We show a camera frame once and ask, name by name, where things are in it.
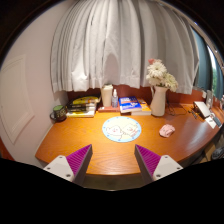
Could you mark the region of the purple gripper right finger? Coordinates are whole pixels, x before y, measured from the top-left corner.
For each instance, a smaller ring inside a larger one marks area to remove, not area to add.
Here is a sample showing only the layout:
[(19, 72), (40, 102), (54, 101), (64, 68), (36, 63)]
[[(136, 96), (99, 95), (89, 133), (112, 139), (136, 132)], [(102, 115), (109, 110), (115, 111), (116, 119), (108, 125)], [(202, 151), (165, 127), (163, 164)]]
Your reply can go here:
[(145, 184), (152, 183), (182, 169), (182, 166), (169, 155), (159, 156), (140, 145), (135, 145), (134, 154)]

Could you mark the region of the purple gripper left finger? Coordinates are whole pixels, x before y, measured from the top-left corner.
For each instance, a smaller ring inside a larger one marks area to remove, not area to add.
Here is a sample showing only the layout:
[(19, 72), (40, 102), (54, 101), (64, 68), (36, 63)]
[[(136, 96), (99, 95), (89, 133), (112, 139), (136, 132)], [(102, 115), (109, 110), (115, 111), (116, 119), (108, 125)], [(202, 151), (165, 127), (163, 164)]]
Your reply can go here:
[(44, 170), (81, 186), (92, 154), (92, 145), (87, 145), (68, 156), (59, 155)]

